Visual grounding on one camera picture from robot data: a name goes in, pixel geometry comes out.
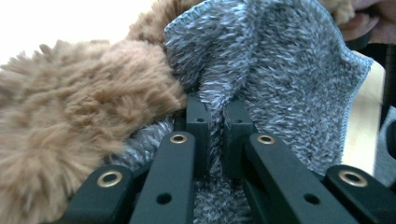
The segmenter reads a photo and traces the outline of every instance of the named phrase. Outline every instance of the white background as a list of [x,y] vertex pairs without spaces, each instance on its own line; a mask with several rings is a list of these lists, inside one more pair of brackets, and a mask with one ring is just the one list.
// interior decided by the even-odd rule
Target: white background
[[40,44],[124,38],[153,0],[3,0],[0,2],[0,64]]

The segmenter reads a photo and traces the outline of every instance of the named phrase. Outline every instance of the gray knit fabric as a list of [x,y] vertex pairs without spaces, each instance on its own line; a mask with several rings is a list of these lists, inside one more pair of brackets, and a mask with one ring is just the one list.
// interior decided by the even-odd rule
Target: gray knit fabric
[[[309,169],[324,174],[340,163],[351,102],[372,60],[345,47],[318,2],[206,0],[165,36],[175,76],[199,92],[214,124],[211,169],[195,183],[194,223],[252,221],[240,183],[221,173],[222,110],[235,96],[259,132],[282,138]],[[127,153],[136,160],[139,150]]]
[[394,121],[396,107],[391,106],[376,143],[374,177],[387,187],[396,181],[396,160],[389,155],[387,145],[387,129]]
[[153,160],[165,135],[173,131],[173,120],[165,118],[143,127],[124,142],[125,152],[105,158],[105,164],[117,164],[137,170]]

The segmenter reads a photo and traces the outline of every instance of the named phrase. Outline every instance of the black metal bracket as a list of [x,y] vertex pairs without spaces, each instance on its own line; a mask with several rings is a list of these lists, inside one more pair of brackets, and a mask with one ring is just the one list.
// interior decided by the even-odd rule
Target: black metal bracket
[[[223,171],[243,179],[256,223],[396,220],[395,193],[363,171],[345,165],[326,176],[309,171],[280,138],[257,133],[238,100],[224,118]],[[55,223],[192,223],[192,181],[207,171],[209,125],[205,105],[191,94],[178,131],[163,138],[152,164],[133,174],[121,166],[96,170]]]

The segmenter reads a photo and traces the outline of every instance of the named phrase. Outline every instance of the faux fur fabric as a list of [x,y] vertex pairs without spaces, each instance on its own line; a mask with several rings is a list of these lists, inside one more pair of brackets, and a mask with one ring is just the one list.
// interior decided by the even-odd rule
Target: faux fur fabric
[[150,44],[163,47],[165,37],[163,29],[166,25],[186,10],[204,0],[158,0],[151,11],[140,15],[132,24],[126,39],[143,40]]
[[221,173],[222,110],[235,96],[259,132],[282,138],[309,169],[324,174],[341,162],[351,102],[372,60],[347,49],[318,2],[207,0],[165,36],[176,77],[199,92],[214,123],[194,223],[251,222],[240,185]]
[[0,71],[0,220],[39,223],[69,198],[123,140],[185,106],[163,49],[59,41]]

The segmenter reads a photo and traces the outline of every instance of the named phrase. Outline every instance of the brown fluffy fur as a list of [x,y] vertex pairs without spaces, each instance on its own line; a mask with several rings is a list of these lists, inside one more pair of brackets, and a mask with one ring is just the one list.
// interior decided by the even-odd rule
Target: brown fluffy fur
[[[185,106],[163,53],[163,28],[202,1],[159,1],[113,46],[59,41],[2,66],[2,223],[59,218],[102,158],[122,151],[123,139]],[[338,23],[353,15],[350,0],[322,4]]]
[[159,0],[153,4],[152,10],[140,15],[132,24],[126,39],[145,40],[151,44],[163,46],[165,37],[163,29],[169,22],[191,7],[204,0]]

